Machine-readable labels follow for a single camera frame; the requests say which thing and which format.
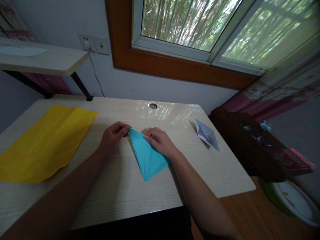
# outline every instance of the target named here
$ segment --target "curtain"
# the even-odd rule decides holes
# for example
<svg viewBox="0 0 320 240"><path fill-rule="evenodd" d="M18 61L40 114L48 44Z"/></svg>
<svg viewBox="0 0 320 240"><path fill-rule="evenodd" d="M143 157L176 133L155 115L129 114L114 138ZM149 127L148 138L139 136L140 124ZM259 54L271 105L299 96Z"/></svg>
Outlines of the curtain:
<svg viewBox="0 0 320 240"><path fill-rule="evenodd" d="M0 0L0 37L37 42L9 0ZM72 94L60 76L34 73L23 74L52 94Z"/></svg>
<svg viewBox="0 0 320 240"><path fill-rule="evenodd" d="M249 113L260 122L317 97L320 97L319 54L278 76L266 73L222 107L229 112Z"/></svg>

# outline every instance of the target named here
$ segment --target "green foliage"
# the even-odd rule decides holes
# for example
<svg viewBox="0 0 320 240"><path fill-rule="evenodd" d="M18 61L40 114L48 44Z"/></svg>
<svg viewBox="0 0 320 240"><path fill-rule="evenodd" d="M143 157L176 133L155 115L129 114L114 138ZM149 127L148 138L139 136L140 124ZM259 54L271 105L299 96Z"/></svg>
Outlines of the green foliage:
<svg viewBox="0 0 320 240"><path fill-rule="evenodd" d="M241 0L145 0L143 36L210 52ZM265 0L223 57L258 64L301 21L313 0Z"/></svg>

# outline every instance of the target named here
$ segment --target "white wall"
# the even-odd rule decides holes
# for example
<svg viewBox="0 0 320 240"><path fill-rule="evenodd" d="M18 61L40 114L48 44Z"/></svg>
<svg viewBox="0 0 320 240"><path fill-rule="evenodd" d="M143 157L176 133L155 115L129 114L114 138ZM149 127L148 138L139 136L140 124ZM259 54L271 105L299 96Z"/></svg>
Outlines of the white wall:
<svg viewBox="0 0 320 240"><path fill-rule="evenodd" d="M0 71L0 133L42 95Z"/></svg>
<svg viewBox="0 0 320 240"><path fill-rule="evenodd" d="M40 43L81 49L78 32L109 41L104 0L11 2ZM199 104L209 114L237 93L227 88L114 69L111 56L93 53L92 58L107 97L193 103ZM102 96L89 60L77 73L92 95ZM71 77L65 77L65 80L74 94L82 94Z"/></svg>
<svg viewBox="0 0 320 240"><path fill-rule="evenodd" d="M302 186L320 203L320 98L268 119L272 134L287 147L293 147L318 168L298 176Z"/></svg>

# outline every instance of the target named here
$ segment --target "yellow origami paper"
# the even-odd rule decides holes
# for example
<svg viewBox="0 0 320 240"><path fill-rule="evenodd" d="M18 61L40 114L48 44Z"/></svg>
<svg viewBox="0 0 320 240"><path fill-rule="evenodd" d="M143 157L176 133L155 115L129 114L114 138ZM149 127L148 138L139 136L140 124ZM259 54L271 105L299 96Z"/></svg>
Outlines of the yellow origami paper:
<svg viewBox="0 0 320 240"><path fill-rule="evenodd" d="M0 180L38 183L72 159L98 112L53 105L0 155Z"/></svg>

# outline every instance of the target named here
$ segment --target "window sill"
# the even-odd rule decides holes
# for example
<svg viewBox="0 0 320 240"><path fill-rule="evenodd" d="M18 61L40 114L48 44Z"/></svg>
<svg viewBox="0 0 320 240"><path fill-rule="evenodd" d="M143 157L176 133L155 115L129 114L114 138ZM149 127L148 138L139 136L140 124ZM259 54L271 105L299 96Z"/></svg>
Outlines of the window sill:
<svg viewBox="0 0 320 240"><path fill-rule="evenodd" d="M115 68L237 90L245 89L259 78L205 63L132 49L132 1L105 0L105 5Z"/></svg>

